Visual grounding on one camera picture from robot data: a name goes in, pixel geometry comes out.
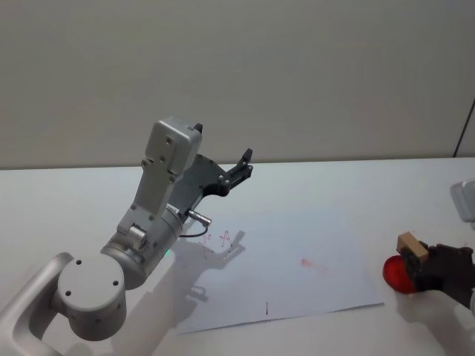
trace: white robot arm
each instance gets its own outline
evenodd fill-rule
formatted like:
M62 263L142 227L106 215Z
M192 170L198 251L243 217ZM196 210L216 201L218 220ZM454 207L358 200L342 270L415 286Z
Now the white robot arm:
M248 149L224 171L197 154L203 126L170 117L155 123L142 160L134 201L117 232L96 256L55 256L0 311L0 355L60 356L41 341L57 313L78 336L104 340L125 321L125 291L141 286L182 235L191 218L207 231L211 220L195 208L208 195L226 196L251 177Z

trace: white table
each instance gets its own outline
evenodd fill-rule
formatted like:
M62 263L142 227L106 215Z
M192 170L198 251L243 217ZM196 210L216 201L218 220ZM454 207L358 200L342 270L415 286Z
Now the white table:
M0 172L1 305L55 253L97 253L132 201L140 174L139 168ZM471 177L475 159L259 164L227 198L200 205L215 220L250 211L341 210L383 306L178 336L168 255L144 286L128 292L128 319L110 340L83 341L62 316L44 340L67 356L475 354L475 317L468 310L438 292L396 294L381 276L405 231L427 243L475 248L475 232L460 221L449 193Z

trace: white sheet of paper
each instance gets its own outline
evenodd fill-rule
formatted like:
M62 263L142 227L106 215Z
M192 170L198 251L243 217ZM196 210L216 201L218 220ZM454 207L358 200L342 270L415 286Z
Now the white sheet of paper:
M179 333L382 303L336 211L219 219L171 250Z

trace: cable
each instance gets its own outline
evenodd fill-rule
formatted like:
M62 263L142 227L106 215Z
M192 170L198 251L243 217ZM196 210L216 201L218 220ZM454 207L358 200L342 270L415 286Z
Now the cable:
M200 237L203 236L205 233L208 232L208 226L205 227L205 231L200 232L199 234L194 234L194 235L180 235L180 237Z
M470 111L468 112L468 117L467 117L467 120L465 120L465 125L463 126L462 133L460 134L459 142L457 143L455 152L453 152L453 156L452 156L453 158L457 157L457 153L459 153L459 147L460 147L460 144L462 143L463 135L465 135L465 130L467 130L468 122L470 121L472 113L474 112L474 107L475 107L475 99L474 99L474 102L472 102L472 107L470 108Z

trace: wooden block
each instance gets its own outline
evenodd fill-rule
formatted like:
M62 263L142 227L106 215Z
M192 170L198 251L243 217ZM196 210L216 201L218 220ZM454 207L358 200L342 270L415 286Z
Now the wooden block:
M410 233L398 236L398 245L396 250L401 253L403 248L408 248L413 254L419 258L419 261L424 262L429 257L429 251Z

